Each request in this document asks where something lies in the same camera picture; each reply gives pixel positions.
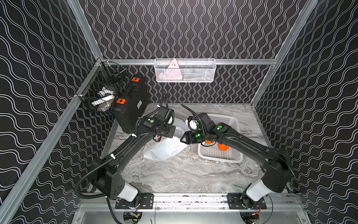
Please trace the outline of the white printed plastic bag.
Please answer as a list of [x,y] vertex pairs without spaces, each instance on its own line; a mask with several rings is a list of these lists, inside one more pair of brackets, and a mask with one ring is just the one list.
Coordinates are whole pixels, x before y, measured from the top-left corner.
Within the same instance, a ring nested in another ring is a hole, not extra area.
[[175,118],[173,124],[176,129],[172,138],[163,137],[160,142],[151,140],[142,147],[145,158],[153,161],[164,161],[177,155],[187,147],[186,144],[180,141],[184,133],[190,130],[187,124],[178,118]]

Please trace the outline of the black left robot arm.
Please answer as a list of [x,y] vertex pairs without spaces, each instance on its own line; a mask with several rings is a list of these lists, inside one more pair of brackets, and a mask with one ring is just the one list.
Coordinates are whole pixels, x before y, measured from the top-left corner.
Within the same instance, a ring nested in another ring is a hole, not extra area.
[[121,176],[133,156],[150,141],[160,141],[163,137],[172,138],[175,132],[174,110],[160,106],[152,116],[139,118],[134,133],[113,152],[103,159],[95,159],[91,168],[97,168],[88,180],[110,200],[123,199],[132,202],[139,190],[127,183]]

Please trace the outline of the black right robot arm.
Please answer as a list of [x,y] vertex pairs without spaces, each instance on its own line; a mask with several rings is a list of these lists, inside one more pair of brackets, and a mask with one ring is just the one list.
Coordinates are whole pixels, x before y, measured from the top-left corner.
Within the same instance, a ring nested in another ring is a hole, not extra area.
[[251,140],[225,123],[214,123],[207,113],[193,113],[187,118],[186,124],[190,130],[181,138],[182,143],[216,142],[243,153],[265,169],[261,179],[250,184],[241,194],[244,207],[249,208],[269,193],[282,193],[292,177],[284,155]]

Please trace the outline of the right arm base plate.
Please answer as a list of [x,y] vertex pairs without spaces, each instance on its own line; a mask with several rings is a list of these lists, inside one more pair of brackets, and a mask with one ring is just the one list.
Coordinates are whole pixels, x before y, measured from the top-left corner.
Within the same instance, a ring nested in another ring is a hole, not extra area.
[[267,209],[264,198],[259,201],[253,201],[242,193],[228,193],[227,204],[230,210],[265,210]]

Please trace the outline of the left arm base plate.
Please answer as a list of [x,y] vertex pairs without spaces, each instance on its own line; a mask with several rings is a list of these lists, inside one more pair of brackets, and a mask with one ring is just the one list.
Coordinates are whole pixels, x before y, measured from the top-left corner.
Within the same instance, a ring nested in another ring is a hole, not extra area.
[[132,201],[124,199],[117,199],[115,209],[117,210],[135,210],[144,209],[150,210],[153,208],[154,194],[152,193],[139,193]]

